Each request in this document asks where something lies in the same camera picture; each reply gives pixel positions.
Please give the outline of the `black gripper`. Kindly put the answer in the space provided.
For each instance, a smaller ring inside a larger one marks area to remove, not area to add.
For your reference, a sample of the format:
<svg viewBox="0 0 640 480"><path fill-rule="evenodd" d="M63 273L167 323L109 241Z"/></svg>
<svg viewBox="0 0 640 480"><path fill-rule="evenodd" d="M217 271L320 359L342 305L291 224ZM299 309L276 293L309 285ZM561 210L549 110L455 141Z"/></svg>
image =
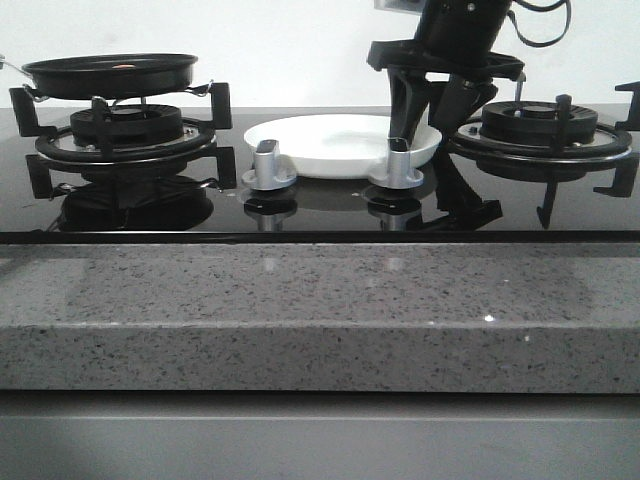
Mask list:
<svg viewBox="0 0 640 480"><path fill-rule="evenodd" d="M509 1L377 1L375 6L420 16L413 38L374 41L367 57L374 70L388 69L390 138L413 142L430 101L425 73L451 74L432 105L430 125L458 129L498 93L492 79L471 80L515 80L524 68L521 60L491 51Z"/></svg>

